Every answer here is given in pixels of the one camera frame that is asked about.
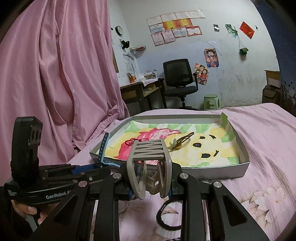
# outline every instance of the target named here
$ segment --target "hand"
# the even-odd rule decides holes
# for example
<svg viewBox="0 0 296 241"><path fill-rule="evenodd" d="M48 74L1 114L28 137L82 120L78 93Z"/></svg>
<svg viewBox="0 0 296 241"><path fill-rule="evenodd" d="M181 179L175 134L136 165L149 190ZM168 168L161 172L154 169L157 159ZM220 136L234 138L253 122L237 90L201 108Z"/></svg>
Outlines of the hand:
<svg viewBox="0 0 296 241"><path fill-rule="evenodd" d="M23 218L26 218L26 214L35 215L37 214L37 209L35 207L30 207L26 204L19 203L15 200L11 200L14 210ZM37 220L40 225L44 219L52 212L52 210L58 205L58 203L47 205L40 212L40 218Z"/></svg>

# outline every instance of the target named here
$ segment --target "blue wall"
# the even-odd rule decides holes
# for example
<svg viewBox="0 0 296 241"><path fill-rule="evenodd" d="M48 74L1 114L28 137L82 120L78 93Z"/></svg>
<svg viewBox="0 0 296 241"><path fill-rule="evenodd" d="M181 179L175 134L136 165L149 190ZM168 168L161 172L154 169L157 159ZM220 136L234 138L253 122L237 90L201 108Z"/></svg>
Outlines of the blue wall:
<svg viewBox="0 0 296 241"><path fill-rule="evenodd" d="M265 1L258 1L255 6L269 32L278 58L282 81L282 107L296 116L295 39L281 17Z"/></svg>

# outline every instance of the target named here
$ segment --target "green paint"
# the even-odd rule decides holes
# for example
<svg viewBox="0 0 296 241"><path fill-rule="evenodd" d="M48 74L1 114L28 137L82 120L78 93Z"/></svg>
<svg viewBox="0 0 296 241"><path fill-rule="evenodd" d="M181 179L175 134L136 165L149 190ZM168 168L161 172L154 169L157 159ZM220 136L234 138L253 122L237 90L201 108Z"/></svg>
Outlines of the green paint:
<svg viewBox="0 0 296 241"><path fill-rule="evenodd" d="M230 142L235 137L232 127L230 126L227 133L221 138L222 142Z"/></svg>
<svg viewBox="0 0 296 241"><path fill-rule="evenodd" d="M202 162L201 164L195 165L193 167L208 167L210 164L208 162Z"/></svg>
<svg viewBox="0 0 296 241"><path fill-rule="evenodd" d="M205 133L210 127L210 124L195 124L196 133Z"/></svg>
<svg viewBox="0 0 296 241"><path fill-rule="evenodd" d="M149 128L155 128L155 127L157 127L158 125L159 125L159 124L149 124L148 127L149 127Z"/></svg>
<svg viewBox="0 0 296 241"><path fill-rule="evenodd" d="M228 123L228 117L222 112L220 118L222 120L221 128L225 129Z"/></svg>
<svg viewBox="0 0 296 241"><path fill-rule="evenodd" d="M177 130L177 128L180 126L180 124L168 124L168 129L170 130Z"/></svg>
<svg viewBox="0 0 296 241"><path fill-rule="evenodd" d="M228 160L231 165L239 164L239 157L238 156L229 157Z"/></svg>
<svg viewBox="0 0 296 241"><path fill-rule="evenodd" d="M180 131L181 133L186 133L186 132L189 130L190 127L192 127L192 124L185 124L185 125L183 125L183 126L179 129L179 131Z"/></svg>
<svg viewBox="0 0 296 241"><path fill-rule="evenodd" d="M129 127L126 129L125 132L137 132L139 130L139 128L136 126L134 121L130 122Z"/></svg>

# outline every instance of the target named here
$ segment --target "pink curtain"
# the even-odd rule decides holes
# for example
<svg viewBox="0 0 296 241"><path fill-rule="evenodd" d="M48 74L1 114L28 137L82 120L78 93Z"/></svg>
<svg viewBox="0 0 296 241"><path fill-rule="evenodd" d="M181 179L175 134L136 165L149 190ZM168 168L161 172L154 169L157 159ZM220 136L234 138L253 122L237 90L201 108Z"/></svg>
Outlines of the pink curtain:
<svg viewBox="0 0 296 241"><path fill-rule="evenodd" d="M37 0L0 44L0 185L11 175L14 120L43 122L40 165L61 164L128 117L112 61L107 0Z"/></svg>

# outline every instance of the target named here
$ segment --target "red string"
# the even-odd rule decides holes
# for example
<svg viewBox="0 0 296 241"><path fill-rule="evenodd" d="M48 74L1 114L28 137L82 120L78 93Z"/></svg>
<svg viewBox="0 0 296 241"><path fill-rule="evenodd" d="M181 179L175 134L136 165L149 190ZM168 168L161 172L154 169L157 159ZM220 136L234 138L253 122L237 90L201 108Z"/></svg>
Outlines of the red string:
<svg viewBox="0 0 296 241"><path fill-rule="evenodd" d="M148 138L142 138L142 139L130 138L129 140L125 141L124 143L125 143L127 146L132 146L133 143L135 142L135 140L138 140L139 142L142 142L142 141L149 141Z"/></svg>

